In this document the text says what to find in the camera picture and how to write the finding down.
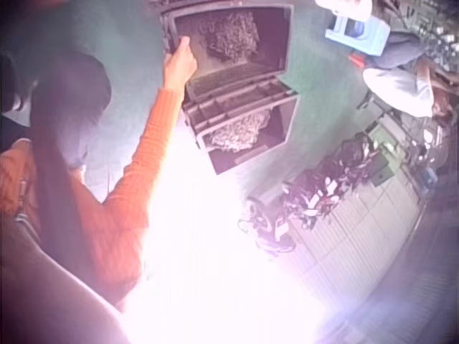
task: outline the long black hair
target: long black hair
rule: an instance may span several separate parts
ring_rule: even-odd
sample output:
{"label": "long black hair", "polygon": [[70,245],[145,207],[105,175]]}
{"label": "long black hair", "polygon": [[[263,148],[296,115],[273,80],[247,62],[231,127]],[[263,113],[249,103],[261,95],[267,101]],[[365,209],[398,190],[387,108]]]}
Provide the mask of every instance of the long black hair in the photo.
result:
{"label": "long black hair", "polygon": [[69,169],[84,163],[110,97],[102,64],[85,54],[69,54],[39,81],[30,115],[43,250],[98,292]]}

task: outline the green floor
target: green floor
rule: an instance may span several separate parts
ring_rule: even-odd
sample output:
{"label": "green floor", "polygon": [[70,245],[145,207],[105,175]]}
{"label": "green floor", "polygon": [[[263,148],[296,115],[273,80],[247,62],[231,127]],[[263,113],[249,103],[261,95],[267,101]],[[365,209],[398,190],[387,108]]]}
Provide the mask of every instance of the green floor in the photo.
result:
{"label": "green floor", "polygon": [[[331,12],[297,2],[282,79],[299,91],[301,105],[286,146],[222,176],[237,183],[241,197],[271,199],[279,182],[314,166],[359,129],[354,108],[365,93],[360,71],[348,61],[347,47],[324,37]],[[129,162],[161,85],[162,31],[147,13],[140,0],[71,1],[22,19],[4,41],[27,82],[66,49],[94,54],[106,66],[113,99],[87,167],[87,184],[100,199]]]}

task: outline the orange sweater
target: orange sweater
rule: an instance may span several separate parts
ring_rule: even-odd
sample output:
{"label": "orange sweater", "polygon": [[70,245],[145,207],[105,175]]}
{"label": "orange sweater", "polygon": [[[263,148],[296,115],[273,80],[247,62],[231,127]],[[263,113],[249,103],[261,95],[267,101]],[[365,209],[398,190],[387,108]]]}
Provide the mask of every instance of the orange sweater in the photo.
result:
{"label": "orange sweater", "polygon": [[[132,163],[125,167],[123,177],[102,204],[82,183],[79,173],[70,173],[83,229],[92,245],[99,283],[111,303],[121,301],[141,277],[148,205],[182,100],[183,94],[170,90],[158,92]],[[33,187],[36,168],[31,148],[28,140],[19,140],[0,156],[0,210],[16,213],[20,180],[27,179],[32,187],[27,192],[24,209],[40,235],[46,229],[39,227]]]}

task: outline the storage box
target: storage box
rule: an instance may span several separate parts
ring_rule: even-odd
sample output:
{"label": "storage box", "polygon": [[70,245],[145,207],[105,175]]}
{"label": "storage box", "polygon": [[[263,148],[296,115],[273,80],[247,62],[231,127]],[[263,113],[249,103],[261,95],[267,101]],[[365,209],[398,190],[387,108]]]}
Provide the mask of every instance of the storage box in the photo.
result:
{"label": "storage box", "polygon": [[[198,70],[186,86],[183,110],[186,124],[199,148],[209,156],[216,174],[268,152],[288,139],[299,95],[276,76],[287,69],[292,13],[291,5],[221,1],[172,9],[162,15],[168,50],[173,52],[177,48],[180,36],[191,37],[190,47]],[[256,49],[250,56],[237,60],[213,55],[203,33],[206,25],[214,28],[219,23],[217,20],[239,15],[250,16],[255,23]],[[253,118],[267,120],[260,125],[257,140],[251,146],[232,150],[215,145],[217,133],[232,130],[234,134],[235,128],[250,131],[245,126]]]}

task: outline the chair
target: chair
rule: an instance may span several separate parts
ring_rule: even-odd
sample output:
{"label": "chair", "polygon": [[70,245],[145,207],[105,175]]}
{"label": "chair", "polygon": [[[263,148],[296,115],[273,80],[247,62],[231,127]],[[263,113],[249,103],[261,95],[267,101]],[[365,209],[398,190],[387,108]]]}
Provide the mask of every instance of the chair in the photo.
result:
{"label": "chair", "polygon": [[374,16],[366,22],[338,16],[334,28],[325,31],[325,37],[365,54],[381,56],[389,33],[390,26]]}

